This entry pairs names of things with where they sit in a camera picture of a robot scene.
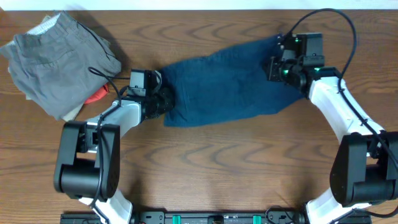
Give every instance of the navy blue cloth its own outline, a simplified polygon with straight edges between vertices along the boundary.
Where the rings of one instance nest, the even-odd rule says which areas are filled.
[[[275,114],[301,99],[295,88],[266,79],[263,63],[278,49],[273,36],[163,68],[175,93],[175,108],[164,125],[193,127]]]

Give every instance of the white wall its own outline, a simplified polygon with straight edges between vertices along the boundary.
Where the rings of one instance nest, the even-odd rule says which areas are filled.
[[[398,9],[398,0],[0,0],[4,10]]]

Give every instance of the wood surface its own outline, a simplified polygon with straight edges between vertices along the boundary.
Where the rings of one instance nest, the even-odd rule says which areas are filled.
[[[71,15],[108,39],[130,68],[157,69],[224,47],[287,32],[308,11],[79,11]],[[359,45],[345,80],[365,111],[398,130],[398,12],[347,11]],[[0,12],[0,45],[52,12]],[[333,13],[308,18],[297,32],[324,33],[327,65],[343,68],[352,37]],[[127,82],[117,80],[121,87]],[[78,120],[104,111],[115,95],[83,107]],[[63,212],[88,211],[58,194],[53,171],[63,121],[48,116],[13,84],[0,57],[0,223],[59,223]],[[329,186],[338,141],[311,102],[279,114],[166,128],[145,121],[121,141],[119,188],[139,209],[262,210],[295,207]],[[397,202],[372,210],[387,213]],[[396,223],[397,218],[374,219]]]

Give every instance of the robotic arm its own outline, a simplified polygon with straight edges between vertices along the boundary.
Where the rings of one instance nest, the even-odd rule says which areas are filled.
[[[398,133],[388,133],[375,123],[351,96],[341,74],[325,67],[321,34],[288,35],[279,52],[265,63],[271,82],[285,82],[298,89],[325,115],[340,142],[330,174],[330,188],[302,211],[271,207],[266,213],[163,213],[138,214],[133,204],[117,189],[120,167],[120,139],[145,118],[156,117],[172,109],[172,95],[162,86],[156,71],[132,70],[127,96],[113,102],[98,133],[101,116],[85,122],[68,122],[63,128],[54,175],[58,192],[91,205],[98,215],[62,215],[61,223],[145,223],[145,224],[328,224],[371,223],[369,215],[354,213],[375,203],[397,198],[398,178],[392,155],[353,113],[341,92],[355,110],[398,156]],[[103,146],[102,162],[81,159],[79,153],[97,153]],[[367,157],[378,159],[367,165]]]

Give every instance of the red cloth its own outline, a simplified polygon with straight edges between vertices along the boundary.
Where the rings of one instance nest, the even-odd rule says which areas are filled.
[[[93,103],[93,102],[95,102],[97,100],[100,100],[104,96],[106,96],[108,93],[109,93],[109,87],[108,87],[108,84],[105,84],[97,92],[95,92],[91,97],[89,97],[85,101],[85,104]]]

